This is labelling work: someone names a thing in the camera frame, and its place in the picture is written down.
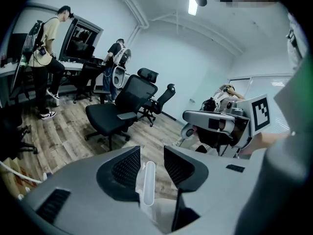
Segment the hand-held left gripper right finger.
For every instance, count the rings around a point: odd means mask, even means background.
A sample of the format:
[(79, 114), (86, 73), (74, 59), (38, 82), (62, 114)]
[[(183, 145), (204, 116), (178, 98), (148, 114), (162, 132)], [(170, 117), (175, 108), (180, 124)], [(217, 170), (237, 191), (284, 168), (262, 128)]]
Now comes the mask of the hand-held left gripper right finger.
[(178, 189), (173, 235), (235, 235), (256, 185), (265, 150), (235, 159), (164, 147), (164, 167)]

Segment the person's right forearm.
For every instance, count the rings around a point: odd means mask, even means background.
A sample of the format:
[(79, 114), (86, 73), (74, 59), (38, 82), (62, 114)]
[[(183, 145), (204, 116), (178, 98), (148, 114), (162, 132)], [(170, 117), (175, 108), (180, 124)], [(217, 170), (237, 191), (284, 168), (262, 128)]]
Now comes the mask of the person's right forearm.
[(245, 148), (241, 149), (240, 155), (251, 155), (258, 149), (269, 148), (277, 140), (290, 135), (290, 133), (258, 133)]

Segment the cardboard box with red labels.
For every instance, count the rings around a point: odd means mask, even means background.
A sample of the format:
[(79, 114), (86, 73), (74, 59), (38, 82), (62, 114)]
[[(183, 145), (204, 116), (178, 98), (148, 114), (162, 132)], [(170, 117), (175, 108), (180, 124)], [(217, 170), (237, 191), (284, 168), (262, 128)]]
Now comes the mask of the cardboard box with red labels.
[[(32, 171), (26, 166), (23, 160), (19, 158), (11, 159), (7, 158), (2, 162), (4, 165), (10, 169), (34, 180), (40, 180), (37, 174), (32, 173)], [(21, 178), (20, 176), (9, 171), (0, 164), (0, 176), (4, 181), (5, 186), (12, 196), (18, 198), (19, 195), (26, 196), (31, 190), (38, 186), (37, 183)]]

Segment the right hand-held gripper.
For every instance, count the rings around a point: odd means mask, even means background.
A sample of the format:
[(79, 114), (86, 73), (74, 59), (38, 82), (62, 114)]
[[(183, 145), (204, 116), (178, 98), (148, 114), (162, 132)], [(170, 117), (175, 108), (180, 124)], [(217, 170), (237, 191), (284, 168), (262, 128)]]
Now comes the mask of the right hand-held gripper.
[(258, 133), (270, 126), (270, 110), (266, 94), (231, 101), (220, 113), (186, 110), (183, 120), (196, 123), (201, 143), (221, 153), (221, 147), (234, 148), (240, 154)]

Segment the black office chair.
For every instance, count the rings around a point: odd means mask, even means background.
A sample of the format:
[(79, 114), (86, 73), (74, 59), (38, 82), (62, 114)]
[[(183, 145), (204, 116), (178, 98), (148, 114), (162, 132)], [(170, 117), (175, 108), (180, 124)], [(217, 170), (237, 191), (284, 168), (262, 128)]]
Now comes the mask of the black office chair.
[(72, 85), (76, 87), (73, 103), (76, 104), (79, 96), (84, 95), (92, 102), (93, 88), (97, 77), (105, 70), (106, 66), (85, 62), (79, 75), (72, 78)]
[(11, 105), (0, 108), (0, 162), (15, 159), (22, 152), (38, 154), (38, 149), (23, 141), (31, 133), (31, 126), (22, 126), (22, 107)]
[(87, 134), (85, 140), (102, 135), (108, 137), (109, 151), (112, 151), (112, 136), (119, 135), (130, 140), (128, 128), (137, 122), (139, 109), (158, 91), (155, 85), (158, 73), (147, 68), (138, 70), (137, 75), (132, 74), (115, 103), (93, 104), (86, 107), (87, 118), (96, 130)]
[(168, 84), (166, 91), (157, 99), (150, 98), (143, 106), (143, 111), (138, 111), (142, 116), (138, 118), (138, 120), (142, 118), (147, 118), (150, 122), (150, 126), (152, 127), (156, 117), (153, 115), (161, 114), (164, 104), (169, 101), (176, 93), (175, 85)]

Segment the white office desk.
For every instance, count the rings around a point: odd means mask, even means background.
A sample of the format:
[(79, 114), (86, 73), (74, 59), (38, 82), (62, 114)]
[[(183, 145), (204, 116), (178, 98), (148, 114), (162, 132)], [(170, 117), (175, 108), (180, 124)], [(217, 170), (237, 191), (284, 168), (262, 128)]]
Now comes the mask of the white office desk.
[[(64, 65), (66, 71), (80, 71), (83, 67), (83, 64), (80, 63), (65, 61), (61, 61), (61, 63)], [(3, 68), (0, 68), (0, 84), (4, 84), (8, 76), (15, 74), (18, 64), (19, 63), (8, 63), (4, 65)]]

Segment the black computer monitor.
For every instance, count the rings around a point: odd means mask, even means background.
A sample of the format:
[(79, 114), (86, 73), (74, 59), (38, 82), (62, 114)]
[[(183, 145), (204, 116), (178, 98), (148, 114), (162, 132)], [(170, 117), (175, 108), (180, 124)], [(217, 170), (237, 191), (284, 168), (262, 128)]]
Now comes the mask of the black computer monitor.
[(10, 57), (12, 58), (12, 63), (16, 63), (19, 60), (26, 37), (27, 33), (13, 33), (11, 35)]
[(94, 49), (95, 47), (92, 45), (70, 40), (66, 49), (66, 55), (70, 58), (89, 60), (93, 56)]

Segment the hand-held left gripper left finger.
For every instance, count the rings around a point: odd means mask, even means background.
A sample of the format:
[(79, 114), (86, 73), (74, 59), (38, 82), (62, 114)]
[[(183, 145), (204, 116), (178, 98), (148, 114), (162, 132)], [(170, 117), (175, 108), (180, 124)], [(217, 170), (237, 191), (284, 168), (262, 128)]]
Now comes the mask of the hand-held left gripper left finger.
[(21, 201), (47, 235), (160, 235), (135, 191), (140, 147), (80, 159), (62, 167)]

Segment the ceiling light panel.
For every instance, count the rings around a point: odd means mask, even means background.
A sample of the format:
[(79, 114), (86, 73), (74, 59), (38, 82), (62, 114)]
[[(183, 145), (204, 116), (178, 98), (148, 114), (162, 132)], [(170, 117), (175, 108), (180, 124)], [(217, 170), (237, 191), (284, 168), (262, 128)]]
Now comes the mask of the ceiling light panel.
[(198, 4), (197, 4), (196, 0), (189, 0), (188, 14), (190, 14), (192, 16), (196, 16), (197, 9), (198, 9)]

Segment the white ceiling pipes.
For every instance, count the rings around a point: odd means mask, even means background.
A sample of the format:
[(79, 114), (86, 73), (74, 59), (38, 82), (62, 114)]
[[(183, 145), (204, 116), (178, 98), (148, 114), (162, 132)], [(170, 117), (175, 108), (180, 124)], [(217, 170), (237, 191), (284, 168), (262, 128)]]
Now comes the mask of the white ceiling pipes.
[(175, 0), (175, 8), (170, 9), (166, 13), (162, 11), (153, 18), (148, 18), (145, 9), (156, 10), (156, 6), (148, 6), (140, 4), (138, 0), (122, 0), (130, 9), (131, 13), (137, 20), (139, 28), (148, 29), (150, 27), (150, 22), (166, 22), (176, 25), (176, 31), (179, 27), (184, 27), (193, 30), (207, 38), (210, 41), (219, 44), (232, 55), (237, 56), (243, 53), (244, 47), (234, 38), (224, 35), (221, 33), (216, 26), (211, 23), (194, 20), (189, 15), (185, 15), (182, 11), (178, 9), (179, 0)]

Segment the white long-handled dustpan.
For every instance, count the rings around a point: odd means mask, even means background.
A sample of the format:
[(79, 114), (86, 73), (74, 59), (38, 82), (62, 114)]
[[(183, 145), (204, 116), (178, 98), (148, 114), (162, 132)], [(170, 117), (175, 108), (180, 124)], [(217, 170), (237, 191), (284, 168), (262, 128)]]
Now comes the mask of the white long-handled dustpan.
[(144, 186), (143, 186), (143, 203), (146, 206), (152, 206), (155, 200), (155, 181), (156, 181), (156, 165), (152, 161), (148, 161), (144, 168)]

